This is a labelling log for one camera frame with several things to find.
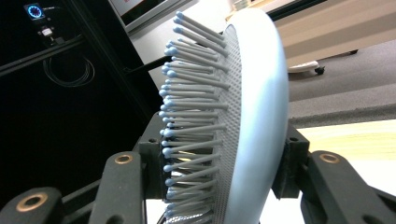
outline wooden table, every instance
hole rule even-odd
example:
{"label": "wooden table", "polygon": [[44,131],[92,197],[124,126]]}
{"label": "wooden table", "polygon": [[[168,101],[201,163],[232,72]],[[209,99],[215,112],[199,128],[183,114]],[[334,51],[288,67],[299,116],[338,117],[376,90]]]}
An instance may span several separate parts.
{"label": "wooden table", "polygon": [[396,119],[298,131],[310,141],[310,151],[331,151],[349,161],[396,161]]}

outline brush head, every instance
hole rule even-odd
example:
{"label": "brush head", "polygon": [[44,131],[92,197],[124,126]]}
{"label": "brush head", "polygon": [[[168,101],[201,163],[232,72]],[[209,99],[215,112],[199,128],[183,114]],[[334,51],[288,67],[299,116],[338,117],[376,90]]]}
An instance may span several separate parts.
{"label": "brush head", "polygon": [[180,39],[165,50],[174,60],[163,67],[170,80],[160,91],[160,116],[168,123],[161,131],[169,162],[163,169],[172,172],[165,181],[167,223],[257,224],[288,119],[288,79],[276,29],[255,9],[236,13],[221,36],[181,12],[176,21],[198,35],[180,27],[176,33],[210,49]]}

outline chair wheel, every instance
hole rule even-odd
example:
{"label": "chair wheel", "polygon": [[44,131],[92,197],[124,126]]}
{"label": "chair wheel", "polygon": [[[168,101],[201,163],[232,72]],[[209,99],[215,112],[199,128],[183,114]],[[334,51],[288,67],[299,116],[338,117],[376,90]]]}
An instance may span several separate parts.
{"label": "chair wheel", "polygon": [[324,66],[315,69],[315,72],[320,76],[324,73]]}

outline blue light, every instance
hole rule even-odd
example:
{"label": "blue light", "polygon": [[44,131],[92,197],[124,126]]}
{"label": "blue light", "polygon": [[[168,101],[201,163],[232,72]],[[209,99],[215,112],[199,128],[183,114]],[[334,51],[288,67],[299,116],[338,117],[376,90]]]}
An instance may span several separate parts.
{"label": "blue light", "polygon": [[27,8],[27,12],[29,15],[35,19],[39,19],[43,16],[43,11],[41,10],[40,7],[37,6],[29,6]]}

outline wire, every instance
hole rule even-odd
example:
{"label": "wire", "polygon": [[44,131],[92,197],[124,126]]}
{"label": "wire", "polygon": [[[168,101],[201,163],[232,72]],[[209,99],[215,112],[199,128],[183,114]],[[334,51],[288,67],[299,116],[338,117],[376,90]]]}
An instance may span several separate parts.
{"label": "wire", "polygon": [[43,68],[44,72],[46,73],[47,77],[52,80],[54,83],[66,87],[66,88],[75,88],[75,87],[81,87],[85,86],[91,81],[93,81],[93,78],[95,77],[95,67],[91,63],[90,60],[88,60],[86,57],[83,57],[85,60],[85,72],[82,74],[81,77],[74,81],[63,81],[59,79],[53,72],[52,72],[52,58],[46,59],[43,61]]}
{"label": "wire", "polygon": [[62,8],[62,7],[43,7],[43,10],[44,10],[44,11],[49,11],[49,10],[53,10],[53,9],[61,9],[61,10],[64,10],[64,8]]}

